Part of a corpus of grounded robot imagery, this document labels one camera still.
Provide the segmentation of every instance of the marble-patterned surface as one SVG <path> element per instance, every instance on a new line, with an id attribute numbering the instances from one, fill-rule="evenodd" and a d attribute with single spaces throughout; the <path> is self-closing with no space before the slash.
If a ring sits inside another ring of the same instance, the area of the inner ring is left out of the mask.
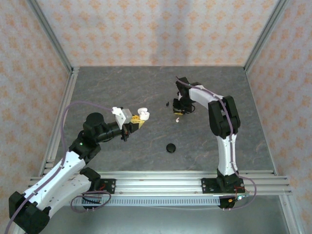
<path id="1" fill-rule="evenodd" d="M 81 67 L 72 101 L 87 100 L 106 107 L 123 106 L 133 114 L 147 107 L 150 119 L 130 135 L 101 145 L 101 152 L 88 164 L 98 171 L 215 170 L 218 146 L 210 130 L 208 111 L 195 104 L 195 112 L 180 117 L 172 111 L 176 97 L 175 76 L 186 76 L 207 89 L 234 97 L 241 119 L 236 141 L 239 170 L 271 170 L 273 165 L 246 75 L 242 67 Z M 69 110 L 65 123 L 69 145 L 82 129 L 88 114 L 101 112 L 106 122 L 111 113 L 87 105 Z M 170 154 L 166 145 L 173 143 Z M 57 161 L 61 158 L 58 151 Z"/>

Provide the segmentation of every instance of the patterned wallpaper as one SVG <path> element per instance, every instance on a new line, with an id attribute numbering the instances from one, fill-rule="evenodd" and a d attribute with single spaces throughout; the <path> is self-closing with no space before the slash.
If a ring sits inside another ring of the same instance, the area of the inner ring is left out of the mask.
<path id="1" fill-rule="evenodd" d="M 312 4 L 291 0 L 249 73 L 270 151 L 312 233 Z"/>
<path id="2" fill-rule="evenodd" d="M 25 0 L 0 1 L 0 233 L 38 176 L 68 74 Z"/>
<path id="3" fill-rule="evenodd" d="M 278 0 L 38 2 L 73 66 L 242 66 Z"/>

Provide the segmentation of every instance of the purple cable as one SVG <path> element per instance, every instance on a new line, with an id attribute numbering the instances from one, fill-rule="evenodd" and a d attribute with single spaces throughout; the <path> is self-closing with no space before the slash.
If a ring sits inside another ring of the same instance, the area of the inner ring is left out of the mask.
<path id="1" fill-rule="evenodd" d="M 97 105 L 97 104 L 93 104 L 91 102 L 88 102 L 88 101 L 74 101 L 72 102 L 71 104 L 69 104 L 68 106 L 66 106 L 66 108 L 64 109 L 63 111 L 63 114 L 62 114 L 62 118 L 61 118 L 61 125 L 60 125 L 60 138 L 61 138 L 61 141 L 62 141 L 62 145 L 63 145 L 63 157 L 62 157 L 62 162 L 61 162 L 61 165 L 60 167 L 55 171 L 55 173 L 46 181 L 44 182 L 42 185 L 40 185 L 36 190 L 34 190 L 33 193 L 31 193 L 22 203 L 21 205 L 16 209 L 16 211 L 14 212 L 14 214 L 12 215 L 12 217 L 10 218 L 10 221 L 8 222 L 8 225 L 6 226 L 6 229 L 4 231 L 4 234 L 8 234 L 9 233 L 9 229 L 13 223 L 13 220 L 16 218 L 16 216 L 18 215 L 18 213 L 21 211 L 22 207 L 27 203 L 27 201 L 29 201 L 33 196 L 34 194 L 37 194 L 45 185 L 47 185 L 54 177 L 57 176 L 57 174 L 60 172 L 61 168 L 63 167 L 64 163 L 65 163 L 65 157 L 66 157 L 66 143 L 65 143 L 65 137 L 64 137 L 64 119 L 65 119 L 65 115 L 68 111 L 69 108 L 71 108 L 72 106 L 74 105 L 77 105 L 77 104 L 87 104 L 87 105 L 91 105 L 91 106 L 95 106 L 95 107 L 98 107 L 100 109 L 103 109 L 105 111 L 112 111 L 113 109 L 110 109 L 110 108 L 107 108 L 107 107 L 103 107 L 103 106 L 100 106 L 100 105 Z"/>
<path id="2" fill-rule="evenodd" d="M 239 178 L 249 180 L 249 181 L 253 184 L 253 186 L 254 186 L 254 194 L 253 194 L 252 199 L 251 199 L 249 202 L 247 202 L 246 204 L 244 204 L 244 205 L 242 205 L 242 206 L 235 207 L 235 208 L 228 208 L 228 209 L 225 209 L 225 210 L 228 210 L 228 211 L 230 211 L 230 210 L 237 210 L 237 209 L 241 209 L 241 208 L 244 208 L 244 207 L 250 205 L 250 204 L 254 201 L 255 196 L 256 196 L 256 194 L 257 194 L 257 186 L 256 186 L 255 182 L 254 182 L 252 179 L 239 175 L 239 174 L 237 173 L 237 171 L 235 170 L 235 167 L 234 167 L 234 159 L 233 159 L 233 155 L 234 155 L 234 153 L 233 153 L 233 143 L 232 143 L 232 135 L 233 135 L 233 132 L 234 132 L 234 131 L 233 131 L 233 125 L 232 125 L 232 123 L 231 123 L 231 119 L 230 119 L 229 113 L 228 113 L 228 111 L 227 111 L 227 109 L 226 109 L 226 107 L 225 107 L 225 105 L 224 105 L 222 99 L 220 99 L 218 96 L 216 96 L 213 92 L 209 91 L 208 89 L 202 89 L 202 88 L 199 88 L 199 87 L 196 87 L 196 86 L 193 86 L 193 85 L 184 83 L 184 82 L 180 81 L 178 77 L 176 77 L 176 79 L 177 79 L 178 82 L 180 82 L 181 84 L 183 84 L 183 85 L 185 85 L 185 86 L 189 86 L 189 87 L 192 87 L 192 88 L 195 88 L 195 89 L 198 89 L 198 90 L 202 90 L 202 91 L 204 91 L 204 92 L 206 92 L 206 93 L 212 95 L 213 97 L 215 97 L 215 98 L 220 102 L 220 104 L 221 104 L 221 106 L 222 106 L 222 108 L 223 108 L 223 111 L 224 111 L 224 113 L 225 113 L 225 115 L 226 115 L 226 119 L 227 119 L 227 121 L 228 121 L 228 123 L 229 123 L 230 131 L 231 131 L 231 132 L 230 132 L 230 150 L 231 150 L 231 166 L 232 166 L 232 169 L 233 169 L 233 171 L 235 172 L 235 174 L 236 174 Z"/>
<path id="3" fill-rule="evenodd" d="M 73 206 L 73 201 L 78 198 L 78 197 L 85 197 L 84 195 L 85 194 L 108 194 L 109 195 L 109 199 L 104 202 L 102 205 L 96 207 L 96 208 L 92 208 L 92 211 L 96 211 L 100 208 L 102 208 L 103 206 L 105 206 L 112 198 L 112 195 L 108 192 L 108 191 L 87 191 L 87 192 L 84 192 L 82 193 L 81 195 L 78 195 L 76 196 L 71 202 L 70 202 L 70 208 L 72 209 L 73 212 L 76 212 L 76 213 L 85 213 L 85 212 L 88 212 L 89 209 L 87 210 L 83 210 L 83 211 L 79 211 L 79 210 L 76 210 Z M 86 198 L 98 198 L 97 196 L 87 196 Z"/>

